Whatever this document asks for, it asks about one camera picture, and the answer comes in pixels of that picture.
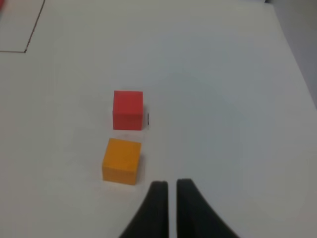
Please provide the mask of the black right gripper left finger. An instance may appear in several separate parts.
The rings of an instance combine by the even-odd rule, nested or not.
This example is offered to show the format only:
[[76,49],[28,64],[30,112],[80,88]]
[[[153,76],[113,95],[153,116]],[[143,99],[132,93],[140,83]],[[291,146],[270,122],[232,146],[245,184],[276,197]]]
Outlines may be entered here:
[[121,238],[168,237],[168,183],[154,181]]

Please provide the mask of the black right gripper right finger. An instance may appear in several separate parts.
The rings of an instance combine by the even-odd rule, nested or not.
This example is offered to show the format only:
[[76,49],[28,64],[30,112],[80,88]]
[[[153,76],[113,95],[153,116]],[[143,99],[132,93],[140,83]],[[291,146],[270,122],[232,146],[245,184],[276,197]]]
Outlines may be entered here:
[[179,238],[238,237],[209,206],[191,179],[177,181],[176,198]]

